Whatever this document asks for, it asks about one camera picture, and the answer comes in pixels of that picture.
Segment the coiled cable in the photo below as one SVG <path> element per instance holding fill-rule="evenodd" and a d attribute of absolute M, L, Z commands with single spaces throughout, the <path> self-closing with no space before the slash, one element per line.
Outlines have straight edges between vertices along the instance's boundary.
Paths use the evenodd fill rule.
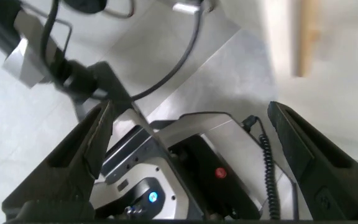
<path fill-rule="evenodd" d="M 275 169 L 272 148 L 265 134 L 259 136 L 260 146 L 264 150 L 265 161 L 265 185 L 267 192 L 268 210 L 270 219 L 280 220 L 280 204 L 277 197 L 277 186 L 275 181 Z"/>
<path fill-rule="evenodd" d="M 265 162 L 265 185 L 267 192 L 268 210 L 271 220 L 280 220 L 280 201 L 278 199 L 277 185 L 275 178 L 275 165 L 273 160 L 272 148 L 270 147 L 269 138 L 266 135 L 262 121 L 257 116 L 251 115 L 245 119 L 242 124 L 245 131 L 250 132 L 251 127 L 258 122 L 262 130 L 259 135 L 259 146 L 263 149 Z"/>

